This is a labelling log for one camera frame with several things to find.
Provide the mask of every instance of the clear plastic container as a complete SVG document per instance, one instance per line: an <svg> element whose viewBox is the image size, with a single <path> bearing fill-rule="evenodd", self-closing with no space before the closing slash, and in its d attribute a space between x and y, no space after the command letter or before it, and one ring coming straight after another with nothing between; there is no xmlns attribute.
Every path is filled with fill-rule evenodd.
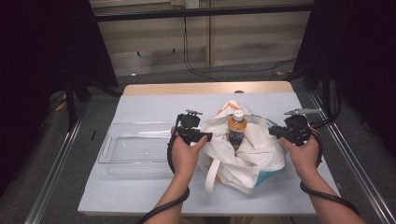
<svg viewBox="0 0 396 224"><path fill-rule="evenodd" d="M122 123L108 129L98 162L110 175L130 178L169 178L166 150L173 123Z"/></svg>

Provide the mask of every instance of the black curtain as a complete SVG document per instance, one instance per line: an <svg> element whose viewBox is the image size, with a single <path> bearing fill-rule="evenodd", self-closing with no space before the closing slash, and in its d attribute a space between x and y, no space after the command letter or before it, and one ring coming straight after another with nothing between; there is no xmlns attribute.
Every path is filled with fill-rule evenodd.
<svg viewBox="0 0 396 224"><path fill-rule="evenodd" d="M396 156L396 6L393 1L317 0L294 70L314 89L325 72Z"/></svg>
<svg viewBox="0 0 396 224"><path fill-rule="evenodd" d="M0 2L0 195L29 157L47 116L49 98L72 83L117 87L88 0Z"/></svg>

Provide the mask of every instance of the wire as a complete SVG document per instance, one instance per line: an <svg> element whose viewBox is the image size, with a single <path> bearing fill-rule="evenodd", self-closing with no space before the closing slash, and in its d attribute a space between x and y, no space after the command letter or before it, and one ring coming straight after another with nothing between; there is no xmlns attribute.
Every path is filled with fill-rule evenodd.
<svg viewBox="0 0 396 224"><path fill-rule="evenodd" d="M172 162L172 147L173 147L173 144L175 143L176 138L178 137L178 135L176 134L176 131L177 131L176 127L177 127L178 123L179 123L179 119L177 117L175 129L172 132L172 136L171 136L171 138L169 140L168 149L167 149L167 152L166 152L167 153L168 164L169 164L170 169L172 170L172 173L175 173L175 167L174 167L173 162ZM169 208L171 208L173 206L176 206L176 205L178 205L180 203L183 203L189 197L190 197L190 189L189 189L189 187L187 187L186 192L184 192L184 194L180 198L177 198L177 199L173 200L172 202L165 203L165 204L163 204L161 206L158 206L158 207L152 209L151 211L146 213L144 216L142 216L137 221L137 224L145 223L149 218L154 217L155 215L165 211L166 209L169 209Z"/></svg>
<svg viewBox="0 0 396 224"><path fill-rule="evenodd" d="M316 133L316 132L314 132L314 131L311 130L311 134L312 134L312 136L315 137L315 139L316 139L317 142L318 142L318 158L317 158L317 168L318 168L318 166L319 166L320 163L321 163L321 157L322 157L322 155L323 155L323 142L322 142L322 140L321 140L321 138L320 138L320 135L319 135L318 133ZM304 185L303 182L300 183L300 189L301 189L303 192L307 193L307 194L314 195L314 196L319 197L319 198L327 199L327 200L330 200L330 201L335 202L335 203L340 203L340 204L342 204L343 206L346 206L347 208L351 209L351 210L352 210L353 212L355 212L358 216L360 215L360 214L359 214L359 210L355 207L355 205L353 205L353 203L351 203L351 202L349 202L349 201L347 201L347 200L345 200L345 199L343 199L343 198L341 198L341 197L338 197L338 196L331 195L331 194L328 194L328 193L324 193L324 192L320 192L320 191L316 191L316 190L309 189L309 188L307 188L307 187Z"/></svg>
<svg viewBox="0 0 396 224"><path fill-rule="evenodd" d="M310 122L311 125L317 124L317 126L312 126L314 129L319 129L319 128L323 127L324 125L333 122L340 114L341 91L340 91L338 85L335 86L335 93L334 93L334 97L332 99L332 103L333 103L333 112L332 111L330 112L328 119L324 119L321 121L319 121L320 119L315 119L312 122Z"/></svg>
<svg viewBox="0 0 396 224"><path fill-rule="evenodd" d="M207 77L210 78L214 81L219 82L218 79L215 79L213 77L208 76L207 74L212 74L212 73L219 73L219 72L245 72L245 73L255 73L255 72L266 72L266 71L272 71L271 76L268 78L268 81L271 80L274 77L274 72L275 69L286 64L286 63L294 63L296 58L292 58L283 62L278 62L274 66L270 68L264 68L264 69L257 69L257 70L238 70L238 69L220 69L220 70L210 70L210 71L202 71L198 70L196 68L193 68L191 63L190 63L190 58L189 58L189 42L188 42L188 35L187 35L187 21L186 18L184 18L184 45L183 45L183 55L184 55L184 64L186 67L196 76L199 77Z"/></svg>

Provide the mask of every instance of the white plastic bag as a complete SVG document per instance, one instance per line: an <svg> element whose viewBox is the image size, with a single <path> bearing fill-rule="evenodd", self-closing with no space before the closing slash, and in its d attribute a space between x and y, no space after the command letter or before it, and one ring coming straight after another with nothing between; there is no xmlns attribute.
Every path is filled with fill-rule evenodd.
<svg viewBox="0 0 396 224"><path fill-rule="evenodd" d="M236 152L226 137L227 120L235 109L242 109L247 120L244 140ZM227 103L215 118L202 126L201 131L213 133L199 160L199 166L206 174L205 189L208 192L212 192L216 178L223 184L250 193L285 166L286 151L268 133L267 120L252 116L236 101Z"/></svg>

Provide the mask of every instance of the brown bottle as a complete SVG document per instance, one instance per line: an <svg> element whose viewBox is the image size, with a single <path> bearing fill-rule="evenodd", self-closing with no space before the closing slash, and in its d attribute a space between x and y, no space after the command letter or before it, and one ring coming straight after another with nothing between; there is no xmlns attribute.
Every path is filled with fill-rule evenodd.
<svg viewBox="0 0 396 224"><path fill-rule="evenodd" d="M228 140L233 145L233 149L238 150L244 139L244 130L248 122L244 119L244 112L242 110L235 110L233 115L228 119Z"/></svg>

